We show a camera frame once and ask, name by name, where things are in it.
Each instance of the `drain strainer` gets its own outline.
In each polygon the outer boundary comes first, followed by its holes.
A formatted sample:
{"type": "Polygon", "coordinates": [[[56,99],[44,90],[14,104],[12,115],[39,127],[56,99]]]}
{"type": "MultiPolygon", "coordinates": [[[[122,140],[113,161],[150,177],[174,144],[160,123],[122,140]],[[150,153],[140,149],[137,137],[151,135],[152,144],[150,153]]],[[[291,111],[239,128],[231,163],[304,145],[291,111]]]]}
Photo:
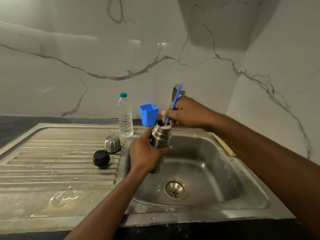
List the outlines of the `drain strainer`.
{"type": "Polygon", "coordinates": [[[187,196],[186,184],[177,177],[171,177],[163,183],[163,192],[170,200],[182,200],[187,196]]]}

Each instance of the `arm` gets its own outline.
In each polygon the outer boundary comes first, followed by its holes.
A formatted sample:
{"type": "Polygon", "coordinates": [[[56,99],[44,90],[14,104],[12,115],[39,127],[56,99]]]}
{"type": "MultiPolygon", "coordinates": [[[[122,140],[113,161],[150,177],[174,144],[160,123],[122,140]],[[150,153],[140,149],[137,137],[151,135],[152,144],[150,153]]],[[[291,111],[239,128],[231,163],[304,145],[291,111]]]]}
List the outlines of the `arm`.
{"type": "Polygon", "coordinates": [[[320,236],[320,166],[247,128],[182,96],[164,121],[202,128],[218,135],[278,196],[288,209],[320,236]]]}
{"type": "Polygon", "coordinates": [[[131,169],[128,175],[65,238],[66,240],[111,240],[122,217],[147,174],[172,147],[154,149],[149,143],[153,127],[130,147],[131,169]]]}

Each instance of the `black lid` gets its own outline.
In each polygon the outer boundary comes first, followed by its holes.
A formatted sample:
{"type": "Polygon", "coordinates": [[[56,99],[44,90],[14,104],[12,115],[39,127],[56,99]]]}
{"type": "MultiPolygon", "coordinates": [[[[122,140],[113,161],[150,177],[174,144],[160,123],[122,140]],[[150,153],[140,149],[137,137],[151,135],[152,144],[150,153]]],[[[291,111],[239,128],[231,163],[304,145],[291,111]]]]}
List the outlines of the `black lid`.
{"type": "Polygon", "coordinates": [[[106,150],[96,151],[93,155],[93,164],[98,168],[106,168],[110,162],[110,154],[106,150]]]}

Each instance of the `blue plastic cup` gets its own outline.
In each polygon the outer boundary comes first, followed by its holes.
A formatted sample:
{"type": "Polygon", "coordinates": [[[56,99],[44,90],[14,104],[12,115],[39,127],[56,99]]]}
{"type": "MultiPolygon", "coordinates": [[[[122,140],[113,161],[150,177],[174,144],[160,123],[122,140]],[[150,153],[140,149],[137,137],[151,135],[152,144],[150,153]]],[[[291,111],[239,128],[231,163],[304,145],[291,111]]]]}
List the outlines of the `blue plastic cup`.
{"type": "Polygon", "coordinates": [[[140,105],[142,125],[147,127],[156,125],[158,112],[159,107],[155,107],[153,104],[140,105]]]}

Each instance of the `faucet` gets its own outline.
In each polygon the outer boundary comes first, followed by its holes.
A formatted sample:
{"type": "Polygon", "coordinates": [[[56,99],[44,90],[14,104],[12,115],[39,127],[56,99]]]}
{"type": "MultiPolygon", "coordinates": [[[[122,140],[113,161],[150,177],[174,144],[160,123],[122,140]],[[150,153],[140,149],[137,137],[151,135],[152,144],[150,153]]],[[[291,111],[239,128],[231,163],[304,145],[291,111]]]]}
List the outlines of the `faucet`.
{"type": "MultiPolygon", "coordinates": [[[[176,84],[174,85],[173,87],[173,90],[172,90],[172,97],[171,97],[171,102],[173,103],[174,102],[174,99],[176,97],[176,94],[178,92],[178,88],[180,87],[181,84],[176,84]]],[[[186,94],[186,91],[183,90],[183,88],[181,88],[181,91],[179,93],[180,95],[185,95],[186,94]]]]}

